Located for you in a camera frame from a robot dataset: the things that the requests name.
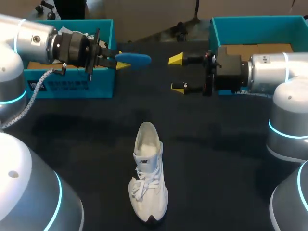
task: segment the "wall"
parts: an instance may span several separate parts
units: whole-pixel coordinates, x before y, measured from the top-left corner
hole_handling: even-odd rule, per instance
[[[105,0],[118,41],[135,41],[194,17],[196,0]]]
[[[1,3],[0,14],[26,18],[40,2],[41,0],[4,0]]]
[[[200,0],[198,18],[291,15],[292,3],[293,0]]]
[[[291,15],[308,15],[308,0],[295,0],[290,12]]]

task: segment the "cyan led ring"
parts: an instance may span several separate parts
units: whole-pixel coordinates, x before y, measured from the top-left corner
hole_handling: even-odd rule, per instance
[[[0,102],[0,105],[14,103],[14,102],[22,99],[25,96],[26,92],[27,92],[27,88],[25,89],[25,92],[21,96],[19,96],[18,98],[14,99],[14,100]]]
[[[308,136],[290,136],[290,135],[287,135],[287,134],[284,134],[282,132],[279,132],[278,130],[276,130],[271,124],[270,124],[270,121],[269,121],[269,127],[272,131],[274,131],[275,133],[277,133],[278,135],[281,135],[283,137],[286,137],[286,138],[290,138],[290,139],[307,139]]]
[[[56,177],[58,179],[58,182],[59,182],[59,199],[58,199],[58,204],[57,204],[57,207],[56,207],[56,210],[52,216],[52,218],[50,219],[48,225],[46,226],[46,228],[43,230],[43,231],[48,231],[49,228],[52,226],[54,220],[56,219],[57,215],[58,215],[58,212],[59,212],[59,209],[60,209],[60,205],[61,205],[61,201],[62,201],[62,185],[61,185],[61,181],[60,181],[60,178],[58,177],[57,173],[54,172],[56,174]]]
[[[305,165],[305,163],[302,164],[302,166],[300,167],[299,171],[298,171],[298,175],[297,175],[297,187],[298,187],[298,192],[299,192],[299,196],[300,196],[300,199],[302,200],[303,202],[303,205],[305,207],[305,209],[307,210],[308,212],[308,205],[307,205],[307,202],[304,198],[304,195],[303,195],[303,191],[302,191],[302,187],[300,186],[300,174],[302,172],[302,169],[303,169],[303,166]]]

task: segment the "robotic arm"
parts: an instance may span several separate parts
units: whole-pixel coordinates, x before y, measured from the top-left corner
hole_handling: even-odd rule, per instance
[[[197,89],[203,95],[241,89],[273,94],[268,150],[283,160],[308,160],[308,53],[254,54],[245,62],[240,55],[228,55],[226,48],[220,47],[215,54],[209,51],[203,56],[181,53],[169,63],[176,57],[181,58],[176,64],[204,65],[205,84]],[[184,83],[182,92],[187,87]]]
[[[40,83],[51,73],[65,75],[66,65],[85,68],[88,80],[100,65],[112,69],[124,63],[147,65],[151,58],[121,54],[80,33],[59,35],[47,26],[0,15],[0,230],[82,231],[84,210],[72,188],[19,139],[2,132],[21,119],[35,100]],[[22,60],[63,63],[38,81],[27,103]]]
[[[0,34],[0,121],[4,124],[2,128],[6,128],[5,124],[16,118],[26,107],[22,60],[41,64],[52,64],[54,60],[59,60],[63,63],[61,71],[52,70],[47,75],[65,75],[68,64],[83,67],[89,81],[92,79],[94,67],[98,65],[120,69],[129,64],[141,66],[151,62],[147,55],[123,54],[101,47],[99,29],[94,39],[77,32],[59,35],[53,26],[0,14],[0,30],[3,32]],[[34,91],[30,103],[33,103],[36,94]]]
[[[205,66],[204,95],[242,88],[273,94],[267,149],[279,159],[303,164],[272,193],[270,219],[275,231],[307,230],[308,53],[255,54],[242,62],[239,55],[218,48],[216,54],[208,52],[202,58],[183,55],[181,64],[189,61]]]

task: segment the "black table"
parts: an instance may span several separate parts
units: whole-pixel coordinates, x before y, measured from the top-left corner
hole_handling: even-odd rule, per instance
[[[296,165],[265,147],[271,100],[183,96],[176,80],[203,81],[196,66],[168,66],[206,42],[120,44],[152,57],[147,69],[121,70],[110,100],[38,100],[7,130],[33,149],[78,193],[85,231],[148,230],[136,218],[128,183],[139,125],[154,123],[164,143],[167,217],[156,230],[270,231],[268,204]]]

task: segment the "silver metal cylinder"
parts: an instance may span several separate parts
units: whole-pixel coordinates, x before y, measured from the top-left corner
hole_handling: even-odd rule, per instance
[[[23,60],[50,64],[51,42],[57,31],[53,26],[0,14],[0,43],[6,42]]]
[[[279,84],[308,76],[308,53],[254,54],[248,66],[249,91],[273,94]]]
[[[308,229],[308,163],[303,164],[273,192],[270,219],[275,231]]]
[[[0,230],[82,231],[72,188],[17,138],[0,133]]]
[[[7,44],[0,44],[0,121],[7,123],[26,107],[23,62]]]

